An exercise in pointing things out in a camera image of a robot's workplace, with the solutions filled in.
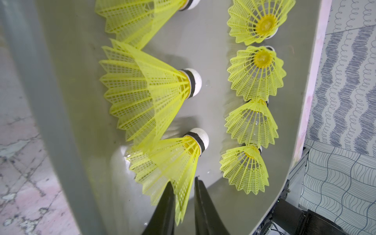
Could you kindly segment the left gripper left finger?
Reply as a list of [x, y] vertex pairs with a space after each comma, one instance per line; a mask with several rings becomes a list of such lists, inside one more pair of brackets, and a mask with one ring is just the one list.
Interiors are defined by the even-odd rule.
[[174, 235], [175, 195], [173, 186], [167, 183], [156, 210], [142, 235]]

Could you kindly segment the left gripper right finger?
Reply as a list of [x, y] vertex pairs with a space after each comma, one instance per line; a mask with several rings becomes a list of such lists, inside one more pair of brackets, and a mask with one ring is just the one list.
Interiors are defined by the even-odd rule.
[[229, 235], [203, 181], [194, 179], [194, 214], [197, 235]]

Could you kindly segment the yellow shuttlecock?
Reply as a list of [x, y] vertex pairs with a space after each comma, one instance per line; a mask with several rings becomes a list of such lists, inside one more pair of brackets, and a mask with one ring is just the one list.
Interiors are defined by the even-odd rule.
[[244, 43], [247, 46], [259, 44], [276, 34], [295, 4], [294, 0], [234, 0], [228, 9], [229, 34], [235, 37], [236, 43]]
[[269, 175], [261, 154], [262, 147], [255, 144], [228, 149], [220, 161], [223, 177], [246, 194], [265, 192]]
[[177, 225], [184, 220], [198, 160], [209, 142], [203, 129], [194, 128], [181, 138], [160, 140], [152, 149], [130, 149], [129, 169], [153, 206], [159, 203], [167, 184], [172, 184]]
[[267, 148], [279, 137], [278, 126], [268, 108], [269, 101], [251, 99], [225, 118], [227, 133], [239, 144]]
[[103, 46], [107, 58], [99, 63], [106, 74], [104, 98], [117, 128], [136, 148], [152, 148], [169, 128], [184, 102], [202, 88], [201, 75], [192, 68], [177, 70], [133, 46], [111, 39]]
[[239, 50], [230, 63], [228, 81], [232, 83], [231, 89], [244, 101], [268, 101], [284, 86], [283, 78], [287, 75], [283, 69], [284, 61], [277, 57], [272, 46], [248, 46]]
[[95, 13], [105, 18], [106, 33], [116, 40], [143, 49], [162, 26], [178, 11], [200, 3], [186, 0], [96, 1]]

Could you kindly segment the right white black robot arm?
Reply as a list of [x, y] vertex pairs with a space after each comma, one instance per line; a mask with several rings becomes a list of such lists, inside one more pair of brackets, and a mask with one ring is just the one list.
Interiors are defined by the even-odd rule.
[[253, 232], [255, 235], [266, 235], [274, 231], [281, 235], [284, 230], [289, 235], [344, 235], [344, 230], [334, 222], [311, 211], [301, 210], [286, 201], [289, 193], [289, 180], [277, 202], [264, 220]]

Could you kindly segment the pink floral table mat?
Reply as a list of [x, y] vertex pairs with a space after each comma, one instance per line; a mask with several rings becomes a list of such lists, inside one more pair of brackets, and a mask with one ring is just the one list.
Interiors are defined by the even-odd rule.
[[1, 35], [1, 234], [80, 233]]

